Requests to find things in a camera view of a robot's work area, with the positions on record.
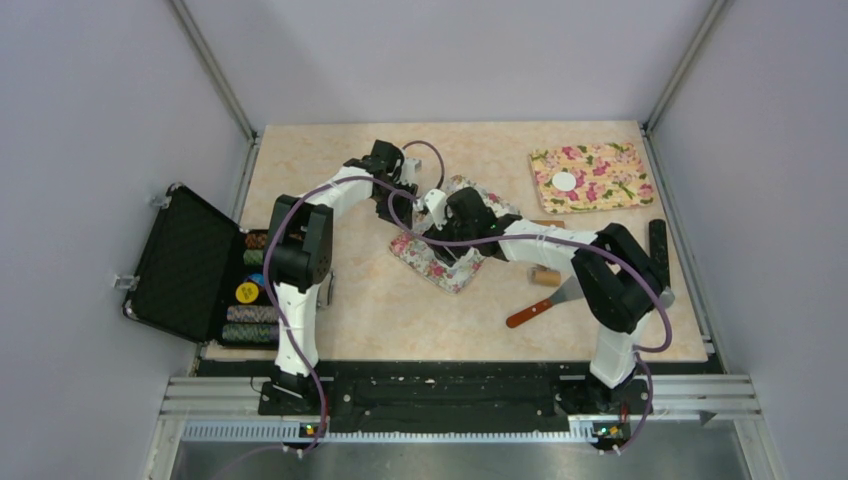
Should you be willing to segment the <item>white floral tray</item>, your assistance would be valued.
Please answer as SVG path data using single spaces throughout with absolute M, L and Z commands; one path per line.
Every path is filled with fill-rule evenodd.
M 447 195 L 451 195 L 466 187 L 477 191 L 483 203 L 493 210 L 496 217 L 520 214 L 520 210 L 502 196 L 462 175 L 452 176 L 443 185 L 442 190 Z M 457 263 L 448 266 L 436 257 L 434 251 L 425 242 L 404 232 L 389 243 L 389 250 L 406 266 L 449 294 L 462 292 L 472 282 L 486 260 L 478 250 L 472 249 Z

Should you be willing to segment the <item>wooden dough roller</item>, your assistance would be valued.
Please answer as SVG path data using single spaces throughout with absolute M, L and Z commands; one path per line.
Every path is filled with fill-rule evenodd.
M 563 220 L 543 220 L 537 219 L 534 220 L 534 223 L 543 225 L 546 227 L 559 227 L 564 228 L 565 222 Z M 562 283 L 562 275 L 559 271 L 552 270 L 543 265 L 535 265 L 528 270 L 528 278 L 531 284 L 546 286 L 546 287 L 558 287 Z

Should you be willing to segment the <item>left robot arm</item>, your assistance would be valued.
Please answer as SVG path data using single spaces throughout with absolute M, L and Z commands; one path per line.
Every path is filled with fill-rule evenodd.
M 265 288 L 278 314 L 278 348 L 274 383 L 283 401 L 297 413 L 319 404 L 319 362 L 315 317 L 321 285 L 331 275 L 334 221 L 366 200 L 375 202 L 379 218 L 389 208 L 406 226 L 418 193 L 421 161 L 386 141 L 352 158 L 327 181 L 300 196 L 281 195 L 274 203 L 263 259 Z

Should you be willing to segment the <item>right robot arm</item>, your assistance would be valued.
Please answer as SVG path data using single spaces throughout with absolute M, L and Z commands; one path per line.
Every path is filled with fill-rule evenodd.
M 431 190 L 416 207 L 432 221 L 424 241 L 448 265 L 476 251 L 505 262 L 538 264 L 576 281 L 600 324 L 586 385 L 594 409 L 612 412 L 626 400 L 625 384 L 635 372 L 638 353 L 646 349 L 640 339 L 653 313 L 659 314 L 665 330 L 656 349 L 669 348 L 671 325 L 661 300 L 669 281 L 658 261 L 623 225 L 574 231 L 519 214 L 496 215 L 471 187 L 451 195 Z

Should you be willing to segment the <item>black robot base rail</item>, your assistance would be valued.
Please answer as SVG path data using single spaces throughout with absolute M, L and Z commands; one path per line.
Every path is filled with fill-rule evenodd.
M 332 434 L 565 432 L 578 415 L 635 420 L 652 408 L 644 380 L 607 389 L 585 362 L 322 361 L 322 383 L 275 374 L 263 416 L 327 417 Z

